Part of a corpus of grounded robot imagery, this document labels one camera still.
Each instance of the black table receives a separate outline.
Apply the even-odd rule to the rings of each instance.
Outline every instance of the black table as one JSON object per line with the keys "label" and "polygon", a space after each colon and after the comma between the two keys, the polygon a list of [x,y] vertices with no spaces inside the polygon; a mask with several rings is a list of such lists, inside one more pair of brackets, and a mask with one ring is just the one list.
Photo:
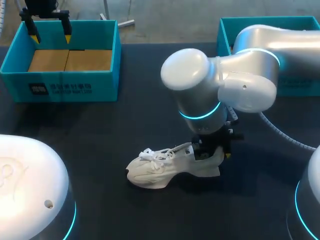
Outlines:
{"label": "black table", "polygon": [[[118,102],[14,104],[1,83],[0,133],[40,140],[61,156],[74,189],[81,240],[289,239],[286,209],[312,153],[287,143],[257,114],[238,114],[235,130],[245,141],[232,144],[221,177],[182,174],[161,190],[128,184],[125,167],[140,151],[191,140],[160,79],[164,60],[183,48],[213,57],[216,46],[123,45]],[[319,105],[317,97],[279,98],[266,116],[316,147]]]}

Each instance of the white dome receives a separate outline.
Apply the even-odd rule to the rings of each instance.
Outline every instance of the white dome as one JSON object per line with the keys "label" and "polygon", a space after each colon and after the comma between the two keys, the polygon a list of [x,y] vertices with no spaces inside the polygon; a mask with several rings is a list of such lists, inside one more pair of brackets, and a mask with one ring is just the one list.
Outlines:
{"label": "white dome", "polygon": [[62,208],[69,188],[67,169],[46,144],[0,135],[0,239],[28,240]]}

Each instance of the shoe lace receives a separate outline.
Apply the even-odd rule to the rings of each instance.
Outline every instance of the shoe lace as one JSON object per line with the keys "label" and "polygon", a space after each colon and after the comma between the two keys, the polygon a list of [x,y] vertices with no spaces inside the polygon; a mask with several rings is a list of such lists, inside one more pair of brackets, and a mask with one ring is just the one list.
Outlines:
{"label": "shoe lace", "polygon": [[139,157],[142,161],[149,161],[151,169],[159,170],[165,165],[165,162],[175,156],[173,149],[167,148],[161,151],[152,151],[150,148],[140,152]]}

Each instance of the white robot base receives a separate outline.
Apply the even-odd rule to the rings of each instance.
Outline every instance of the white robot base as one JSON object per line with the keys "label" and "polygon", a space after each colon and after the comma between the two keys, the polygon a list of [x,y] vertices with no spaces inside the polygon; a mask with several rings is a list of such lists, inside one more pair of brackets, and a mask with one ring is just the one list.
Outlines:
{"label": "white robot base", "polygon": [[320,239],[320,147],[313,153],[302,179],[297,184],[287,213],[292,240]]}
{"label": "white robot base", "polygon": [[31,138],[0,135],[0,239],[71,240],[76,219],[58,154]]}

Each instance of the white cable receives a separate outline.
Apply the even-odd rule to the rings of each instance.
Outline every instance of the white cable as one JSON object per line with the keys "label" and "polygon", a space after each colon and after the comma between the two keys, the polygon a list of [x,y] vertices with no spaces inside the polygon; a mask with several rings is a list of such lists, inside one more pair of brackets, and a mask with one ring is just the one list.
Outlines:
{"label": "white cable", "polygon": [[298,147],[302,148],[302,149],[307,149],[310,151],[315,151],[316,148],[312,147],[312,146],[308,146],[305,145],[297,140],[294,140],[293,138],[289,137],[287,134],[285,134],[284,132],[282,132],[281,130],[279,130],[275,125],[273,125],[267,118],[266,116],[260,112],[259,116],[261,117],[261,119],[270,127],[272,128],[272,130],[274,130],[277,134],[279,134],[281,137],[283,137],[284,139],[286,139],[287,141],[289,141],[290,143],[293,143],[294,145],[297,145]]}
{"label": "white cable", "polygon": [[238,115],[236,114],[235,110],[231,107],[226,105],[226,109],[229,111],[231,118],[233,121],[237,121],[238,120]]}
{"label": "white cable", "polygon": [[0,37],[4,28],[6,0],[0,0]]}
{"label": "white cable", "polygon": [[22,11],[20,0],[14,0],[15,6],[18,9],[19,13]]}

